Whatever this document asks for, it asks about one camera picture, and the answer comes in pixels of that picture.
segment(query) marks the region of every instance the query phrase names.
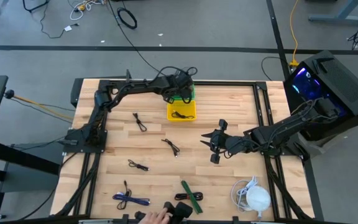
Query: yellow plastic tray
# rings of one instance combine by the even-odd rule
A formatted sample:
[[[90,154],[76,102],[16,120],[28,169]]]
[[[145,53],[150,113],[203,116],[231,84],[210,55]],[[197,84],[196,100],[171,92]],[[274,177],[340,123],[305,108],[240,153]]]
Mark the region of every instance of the yellow plastic tray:
[[[172,113],[175,111],[185,116],[193,116],[194,118],[174,118]],[[172,104],[168,103],[167,119],[172,122],[194,121],[197,119],[196,101],[192,100],[190,103],[186,104],[182,100],[175,100]]]

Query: computer tower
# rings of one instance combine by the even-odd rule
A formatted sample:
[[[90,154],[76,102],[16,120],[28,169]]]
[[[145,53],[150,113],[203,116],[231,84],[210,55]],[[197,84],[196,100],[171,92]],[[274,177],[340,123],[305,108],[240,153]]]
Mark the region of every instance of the computer tower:
[[[317,141],[358,125],[358,78],[329,51],[301,62],[284,82],[290,111],[308,100],[330,98],[340,108],[338,119],[329,124],[313,123],[300,133]]]

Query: yellow cable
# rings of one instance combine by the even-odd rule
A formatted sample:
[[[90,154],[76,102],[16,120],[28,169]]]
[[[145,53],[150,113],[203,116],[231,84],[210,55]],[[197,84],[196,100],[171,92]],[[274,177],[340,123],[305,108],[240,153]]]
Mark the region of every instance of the yellow cable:
[[[37,102],[35,102],[35,101],[28,100],[28,99],[26,99],[26,98],[23,98],[23,97],[20,97],[20,96],[16,96],[16,95],[14,95],[13,98],[16,98],[16,99],[18,99],[18,100],[24,101],[24,102],[26,102],[26,103],[31,103],[31,104],[37,105],[37,106],[41,107],[42,109],[47,110],[47,111],[53,113],[53,114],[56,115],[56,116],[59,116],[59,117],[62,117],[62,118],[66,118],[66,119],[73,119],[73,118],[71,118],[71,117],[69,117],[69,116],[66,116],[66,115],[61,114],[61,113],[57,113],[56,111],[53,111],[53,110],[51,110],[51,109],[49,109],[49,108],[47,108],[47,107],[45,107],[45,106],[42,106],[41,104],[39,104],[39,103],[37,103]]]
[[[295,49],[293,50],[292,62],[290,63],[290,65],[293,65],[293,66],[298,66],[299,65],[299,63],[295,59],[296,50],[298,49],[298,41],[296,40],[295,34],[293,33],[293,27],[292,27],[292,15],[293,15],[293,12],[295,11],[296,5],[298,4],[298,1],[299,0],[296,0],[295,5],[292,8],[292,12],[291,12],[291,16],[290,16],[291,34],[292,34],[293,40],[295,41]]]

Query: blue cable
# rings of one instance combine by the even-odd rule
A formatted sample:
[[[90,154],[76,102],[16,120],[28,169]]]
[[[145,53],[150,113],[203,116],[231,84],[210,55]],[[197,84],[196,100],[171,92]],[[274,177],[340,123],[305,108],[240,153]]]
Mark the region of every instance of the blue cable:
[[[114,200],[122,200],[125,202],[134,202],[139,205],[149,206],[150,205],[150,199],[148,198],[134,198],[130,196],[125,196],[123,193],[118,192],[114,196],[112,196],[112,199]]]

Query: white cable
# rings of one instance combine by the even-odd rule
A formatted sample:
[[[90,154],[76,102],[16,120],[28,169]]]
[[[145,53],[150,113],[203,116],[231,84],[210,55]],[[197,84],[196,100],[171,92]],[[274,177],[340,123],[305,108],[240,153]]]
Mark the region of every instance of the white cable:
[[[239,184],[239,183],[241,183],[241,182],[247,182],[248,184],[247,184],[245,187],[239,189],[239,190],[236,192],[236,195],[237,195],[237,202],[236,202],[236,201],[234,200],[234,198],[233,198],[233,191],[234,191],[234,189],[236,188],[237,184]],[[250,208],[249,208],[248,206],[244,205],[244,203],[241,202],[241,198],[242,198],[243,196],[246,196],[248,189],[250,189],[251,187],[253,187],[253,186],[257,185],[257,184],[258,184],[258,180],[256,179],[255,176],[253,176],[251,181],[248,181],[248,180],[239,180],[239,181],[237,181],[237,182],[233,185],[233,187],[231,188],[231,193],[230,193],[230,195],[231,195],[231,200],[232,200],[233,203],[237,206],[237,210],[238,210],[239,212],[244,213],[244,212],[250,210]]]
[[[85,1],[83,1],[83,2],[78,3],[78,4],[75,5],[75,6],[73,7],[73,9],[71,10],[71,13],[70,13],[70,19],[71,19],[71,20],[77,21],[78,19],[81,19],[81,18],[84,16],[84,12],[83,12],[82,10],[79,10],[79,9],[77,8],[78,6],[83,5],[83,4],[85,4],[86,10],[87,10],[87,11],[90,11],[90,10],[92,9],[92,5],[93,5],[93,4],[101,4],[101,3],[100,3],[100,2],[96,2],[96,1],[88,1],[88,0],[85,0]],[[81,13],[81,15],[80,15],[79,17],[73,19],[73,12],[74,12],[76,9],[78,10],[78,12]]]

